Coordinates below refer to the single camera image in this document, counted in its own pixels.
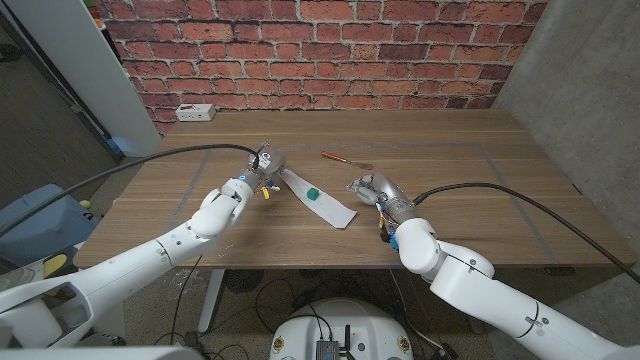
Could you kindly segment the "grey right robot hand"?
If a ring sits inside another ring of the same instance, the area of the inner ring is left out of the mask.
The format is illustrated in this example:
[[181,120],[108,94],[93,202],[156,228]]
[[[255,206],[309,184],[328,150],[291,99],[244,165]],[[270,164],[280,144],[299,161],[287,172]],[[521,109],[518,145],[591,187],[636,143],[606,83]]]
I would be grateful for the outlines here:
[[415,206],[403,190],[381,173],[365,175],[347,186],[362,202],[376,206],[396,224],[417,218]]

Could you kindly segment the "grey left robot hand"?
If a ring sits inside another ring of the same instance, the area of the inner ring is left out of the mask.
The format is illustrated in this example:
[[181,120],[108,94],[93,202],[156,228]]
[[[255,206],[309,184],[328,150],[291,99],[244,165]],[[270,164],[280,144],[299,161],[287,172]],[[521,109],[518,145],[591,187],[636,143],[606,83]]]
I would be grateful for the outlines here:
[[244,182],[253,190],[285,166],[285,155],[269,143],[261,144],[255,152],[248,155],[247,168],[243,172]]

